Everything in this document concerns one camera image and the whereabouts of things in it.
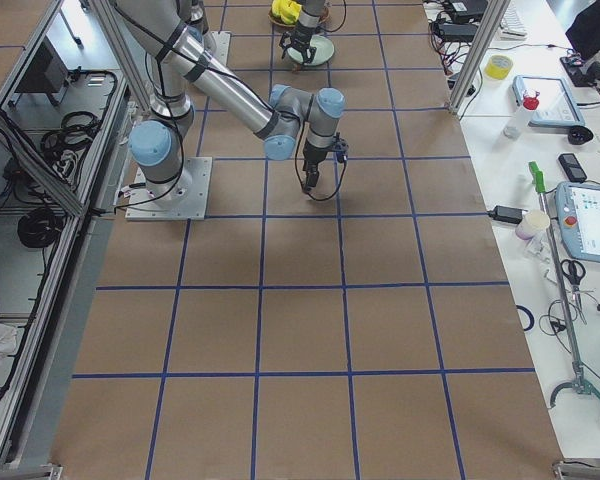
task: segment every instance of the keyboard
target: keyboard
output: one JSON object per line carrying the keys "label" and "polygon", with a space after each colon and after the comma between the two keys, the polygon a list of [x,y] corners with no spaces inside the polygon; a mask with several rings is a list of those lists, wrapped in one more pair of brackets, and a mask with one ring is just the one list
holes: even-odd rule
{"label": "keyboard", "polygon": [[510,40],[525,40],[527,38],[527,29],[520,21],[516,7],[511,3],[500,22],[500,38]]}

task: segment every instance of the plate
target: plate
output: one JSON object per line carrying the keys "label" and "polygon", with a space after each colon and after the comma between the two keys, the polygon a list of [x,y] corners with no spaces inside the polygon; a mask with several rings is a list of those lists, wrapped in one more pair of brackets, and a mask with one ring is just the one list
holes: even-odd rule
{"label": "plate", "polygon": [[[314,35],[311,38],[311,46],[316,47],[316,55],[313,57],[313,62],[305,63],[305,67],[317,67],[318,65],[322,65],[323,63],[327,63],[336,49],[333,46],[333,42],[326,37],[321,37],[319,35]],[[287,50],[287,54],[289,58],[296,63],[302,64],[302,54],[293,48]]]}

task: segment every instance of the scissors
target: scissors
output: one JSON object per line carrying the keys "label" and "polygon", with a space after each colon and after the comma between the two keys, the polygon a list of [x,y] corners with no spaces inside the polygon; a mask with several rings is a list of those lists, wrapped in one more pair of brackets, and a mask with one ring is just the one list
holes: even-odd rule
{"label": "scissors", "polygon": [[586,325],[587,321],[584,318],[584,313],[582,312],[580,282],[587,274],[587,269],[584,268],[584,265],[582,265],[582,263],[580,263],[577,260],[562,260],[560,262],[560,266],[562,267],[562,274],[567,280],[569,280],[569,283],[571,284],[573,300],[576,303],[576,307],[578,307],[578,311],[580,312],[580,316],[582,317],[582,322]]}

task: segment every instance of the white bottle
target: white bottle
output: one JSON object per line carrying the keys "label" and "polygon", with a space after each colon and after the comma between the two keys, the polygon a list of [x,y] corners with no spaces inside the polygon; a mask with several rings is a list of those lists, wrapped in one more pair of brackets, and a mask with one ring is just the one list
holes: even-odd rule
{"label": "white bottle", "polygon": [[536,92],[535,97],[532,97],[527,95],[525,92],[522,105],[518,107],[518,110],[515,111],[502,130],[502,133],[504,133],[505,136],[511,138],[512,140],[518,139],[522,133],[522,130],[529,125],[531,117],[533,117],[538,105],[540,105],[538,95],[538,92]]}

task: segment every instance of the green handle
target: green handle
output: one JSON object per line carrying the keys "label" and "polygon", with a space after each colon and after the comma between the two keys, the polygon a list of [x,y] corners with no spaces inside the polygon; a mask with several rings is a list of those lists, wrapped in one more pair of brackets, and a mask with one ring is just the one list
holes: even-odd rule
{"label": "green handle", "polygon": [[529,162],[529,171],[533,178],[533,184],[536,186],[536,193],[545,193],[547,190],[544,186],[544,174],[538,167],[536,162]]}

